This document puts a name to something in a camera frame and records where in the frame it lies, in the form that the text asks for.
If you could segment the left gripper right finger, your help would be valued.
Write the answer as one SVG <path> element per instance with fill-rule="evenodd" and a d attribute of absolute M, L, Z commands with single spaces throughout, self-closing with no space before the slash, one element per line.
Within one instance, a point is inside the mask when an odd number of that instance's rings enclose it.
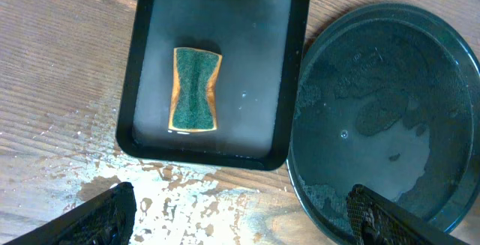
<path fill-rule="evenodd" d="M 362 245 L 462 245 L 373 190 L 356 184 L 346 198 L 347 215 Z"/>

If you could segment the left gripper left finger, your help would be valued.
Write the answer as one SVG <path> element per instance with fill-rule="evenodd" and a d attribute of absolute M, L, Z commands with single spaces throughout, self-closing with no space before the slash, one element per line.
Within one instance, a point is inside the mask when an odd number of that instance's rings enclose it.
<path fill-rule="evenodd" d="M 134 187 L 122 182 L 6 245 L 128 245 L 136 211 Z"/>

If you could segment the orange green sponge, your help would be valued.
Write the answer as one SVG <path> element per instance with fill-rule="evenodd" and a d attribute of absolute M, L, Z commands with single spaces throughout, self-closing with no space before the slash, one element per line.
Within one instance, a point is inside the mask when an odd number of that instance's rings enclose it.
<path fill-rule="evenodd" d="M 173 50 L 170 130 L 201 133 L 218 128 L 215 88 L 222 59 L 222 55 L 203 49 Z"/>

